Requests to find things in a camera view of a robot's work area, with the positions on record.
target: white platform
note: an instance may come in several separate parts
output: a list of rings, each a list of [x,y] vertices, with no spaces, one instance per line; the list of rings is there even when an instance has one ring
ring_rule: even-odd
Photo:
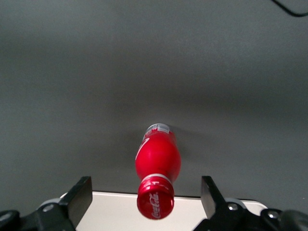
[[[150,220],[137,209],[137,195],[93,192],[93,202],[77,231],[191,231],[206,218],[200,198],[175,197],[172,213],[162,220]],[[266,208],[255,201],[243,201],[256,215]]]

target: plastic bottle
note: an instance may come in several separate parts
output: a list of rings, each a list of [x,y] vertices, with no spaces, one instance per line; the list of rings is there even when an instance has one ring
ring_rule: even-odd
[[[137,207],[147,218],[162,219],[174,206],[172,183],[180,173],[181,158],[174,134],[165,124],[151,125],[136,155],[141,179]]]

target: bottle cap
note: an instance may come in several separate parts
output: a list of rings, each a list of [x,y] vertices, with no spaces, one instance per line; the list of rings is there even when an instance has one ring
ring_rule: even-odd
[[[174,206],[174,191],[170,181],[153,176],[144,179],[138,189],[137,207],[149,219],[168,216]]]

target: screw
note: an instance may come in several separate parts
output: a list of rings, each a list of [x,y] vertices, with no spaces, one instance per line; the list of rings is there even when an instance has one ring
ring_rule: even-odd
[[[230,203],[230,204],[228,204],[228,208],[233,211],[233,210],[237,210],[238,206],[237,206],[237,204]]]
[[[0,217],[0,222],[6,220],[6,219],[9,219],[11,217],[11,213],[7,213],[7,214],[4,214]]]
[[[277,213],[276,211],[269,211],[268,216],[272,219],[277,219],[279,217],[279,213]]]
[[[48,205],[48,206],[43,208],[43,212],[48,212],[48,211],[50,211],[52,209],[53,209],[53,205]]]

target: gray table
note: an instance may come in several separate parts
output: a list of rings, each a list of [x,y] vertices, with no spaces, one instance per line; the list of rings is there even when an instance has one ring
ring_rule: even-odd
[[[0,210],[83,175],[136,193],[153,123],[173,126],[176,195],[308,213],[308,17],[265,1],[1,1]]]

